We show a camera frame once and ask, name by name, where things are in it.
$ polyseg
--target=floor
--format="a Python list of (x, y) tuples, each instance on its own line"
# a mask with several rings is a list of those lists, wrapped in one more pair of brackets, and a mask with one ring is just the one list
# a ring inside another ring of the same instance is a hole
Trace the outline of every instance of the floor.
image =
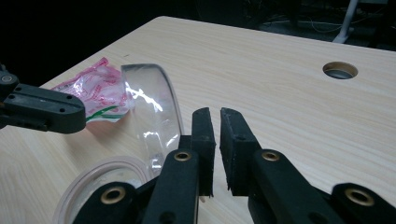
[[(305, 38), (332, 42), (339, 34), (347, 5), (329, 0), (303, 0), (296, 13), (295, 20), (288, 16), (286, 8), (277, 1), (262, 3), (262, 15), (256, 21), (254, 29), (283, 35), (294, 35)], [(351, 27), (354, 29), (345, 44), (368, 47), (375, 28), (383, 15), (384, 5), (358, 4)], [(384, 35), (377, 49), (396, 51), (396, 24), (392, 35)]]

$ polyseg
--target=plastic bag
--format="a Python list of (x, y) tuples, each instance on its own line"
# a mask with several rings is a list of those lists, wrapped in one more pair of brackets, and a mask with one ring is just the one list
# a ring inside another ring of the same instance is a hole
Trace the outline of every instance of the plastic bag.
[(102, 58), (93, 66), (67, 80), (54, 91), (75, 95), (85, 105), (87, 123), (95, 120), (116, 122), (131, 108), (125, 90), (125, 77)]

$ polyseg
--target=wooden table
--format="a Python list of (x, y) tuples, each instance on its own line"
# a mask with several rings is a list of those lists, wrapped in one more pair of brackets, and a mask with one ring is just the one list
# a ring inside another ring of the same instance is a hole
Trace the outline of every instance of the wooden table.
[[(247, 198), (227, 190), (219, 111), (241, 112), (262, 147), (284, 153), (315, 187), (363, 185), (396, 205), (396, 53), (197, 21), (160, 17), (44, 85), (51, 88), (102, 57), (156, 63), (174, 86), (185, 133), (209, 107), (217, 140), (214, 198), (199, 223), (251, 223)], [(351, 79), (326, 76), (330, 62), (356, 66)], [(128, 117), (79, 133), (0, 131), (0, 223), (50, 223), (66, 188), (101, 159), (131, 155)]]

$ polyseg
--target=pink plastic bag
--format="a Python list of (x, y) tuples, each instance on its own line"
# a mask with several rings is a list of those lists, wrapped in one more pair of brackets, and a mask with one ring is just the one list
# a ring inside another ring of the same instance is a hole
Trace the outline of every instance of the pink plastic bag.
[(130, 109), (125, 77), (108, 65), (107, 58), (52, 89), (78, 97), (85, 105), (87, 123), (95, 120), (116, 122)]

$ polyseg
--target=dark background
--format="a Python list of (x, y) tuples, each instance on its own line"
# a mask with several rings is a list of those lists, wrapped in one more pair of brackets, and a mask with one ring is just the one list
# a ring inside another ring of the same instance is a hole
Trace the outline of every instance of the dark background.
[[(311, 6), (323, 2), (306, 1)], [(345, 10), (348, 1), (324, 3)], [(159, 16), (259, 29), (279, 12), (295, 24), (303, 5), (302, 0), (4, 0), (0, 3), (0, 63), (21, 83), (40, 86)]]

